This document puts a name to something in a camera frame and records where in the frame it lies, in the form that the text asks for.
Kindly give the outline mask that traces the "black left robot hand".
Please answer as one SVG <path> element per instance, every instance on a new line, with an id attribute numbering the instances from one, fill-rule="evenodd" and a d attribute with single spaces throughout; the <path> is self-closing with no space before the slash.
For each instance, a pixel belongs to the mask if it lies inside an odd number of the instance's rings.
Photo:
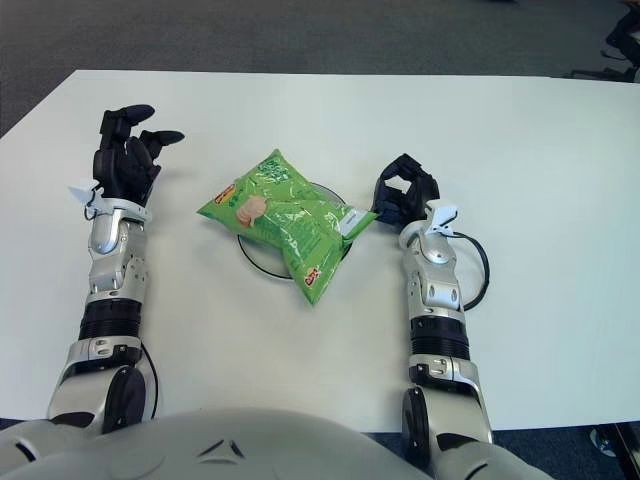
<path id="1" fill-rule="evenodd" d="M 93 178 L 106 198 L 123 199 L 145 207 L 161 166 L 161 150 L 185 138 L 179 131 L 132 129 L 147 120 L 155 109 L 146 104 L 106 110 L 100 126 L 101 141 L 93 160 Z"/>

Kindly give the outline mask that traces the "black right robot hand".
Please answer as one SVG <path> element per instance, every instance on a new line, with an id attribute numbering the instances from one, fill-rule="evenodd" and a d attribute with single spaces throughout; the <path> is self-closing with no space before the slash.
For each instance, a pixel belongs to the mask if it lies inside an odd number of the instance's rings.
<path id="1" fill-rule="evenodd" d="M 393 177 L 409 183 L 406 192 L 386 184 Z M 406 226 L 413 221 L 426 219 L 427 202 L 439 198 L 436 179 L 424 171 L 414 158 L 404 153 L 391 162 L 378 177 L 371 211 L 382 223 Z"/>

